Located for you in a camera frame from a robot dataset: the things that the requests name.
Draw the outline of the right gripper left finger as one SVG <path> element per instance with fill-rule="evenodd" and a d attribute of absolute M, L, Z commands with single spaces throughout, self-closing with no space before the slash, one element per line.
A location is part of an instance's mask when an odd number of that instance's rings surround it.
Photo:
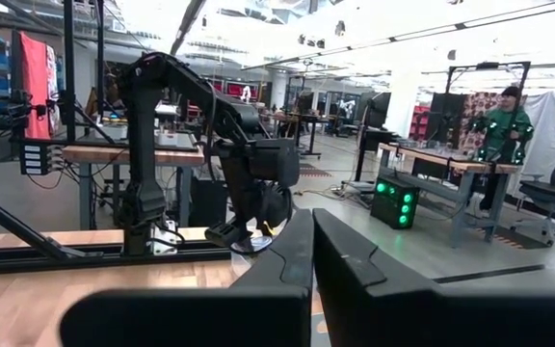
<path fill-rule="evenodd" d="M 296 347 L 311 339 L 314 221 L 300 210 L 228 288 L 109 289 L 71 306 L 74 347 Z"/>

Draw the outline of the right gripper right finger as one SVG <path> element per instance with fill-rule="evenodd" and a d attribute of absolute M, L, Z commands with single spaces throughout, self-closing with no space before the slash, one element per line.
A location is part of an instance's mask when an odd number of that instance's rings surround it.
<path fill-rule="evenodd" d="M 334 346 L 555 347 L 555 290 L 444 288 L 325 209 L 314 270 Z"/>

